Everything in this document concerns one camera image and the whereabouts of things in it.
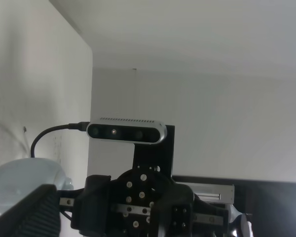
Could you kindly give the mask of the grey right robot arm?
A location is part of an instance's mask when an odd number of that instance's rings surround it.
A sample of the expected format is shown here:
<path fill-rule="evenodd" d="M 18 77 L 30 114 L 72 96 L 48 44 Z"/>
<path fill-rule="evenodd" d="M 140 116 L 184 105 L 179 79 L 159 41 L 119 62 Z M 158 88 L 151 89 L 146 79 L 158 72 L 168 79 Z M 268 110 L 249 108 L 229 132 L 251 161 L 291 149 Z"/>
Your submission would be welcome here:
<path fill-rule="evenodd" d="M 161 161 L 134 159 L 117 179 L 91 175 L 74 190 L 42 158 L 0 167 L 0 237 L 57 237 L 60 217 L 85 237 L 209 237 L 228 232 L 228 211 L 176 183 Z"/>

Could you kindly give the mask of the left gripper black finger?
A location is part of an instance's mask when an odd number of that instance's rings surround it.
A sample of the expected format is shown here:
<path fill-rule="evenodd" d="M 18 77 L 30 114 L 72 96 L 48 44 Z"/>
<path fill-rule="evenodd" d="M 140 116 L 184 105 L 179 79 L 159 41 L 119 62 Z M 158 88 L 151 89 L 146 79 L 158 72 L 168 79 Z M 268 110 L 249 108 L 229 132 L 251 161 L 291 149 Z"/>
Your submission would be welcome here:
<path fill-rule="evenodd" d="M 44 184 L 0 216 L 0 237 L 58 237 L 59 198 L 54 185 Z"/>

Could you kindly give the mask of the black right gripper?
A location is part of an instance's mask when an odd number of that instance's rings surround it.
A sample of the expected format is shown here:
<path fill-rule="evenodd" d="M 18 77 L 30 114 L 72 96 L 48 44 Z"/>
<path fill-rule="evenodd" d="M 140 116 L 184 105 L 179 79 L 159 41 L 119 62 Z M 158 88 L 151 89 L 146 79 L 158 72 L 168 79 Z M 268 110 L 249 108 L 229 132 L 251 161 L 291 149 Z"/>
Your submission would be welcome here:
<path fill-rule="evenodd" d="M 91 175 L 79 190 L 59 191 L 60 210 L 85 237 L 224 237 L 228 211 L 202 201 L 161 172 L 133 168 L 112 180 Z"/>

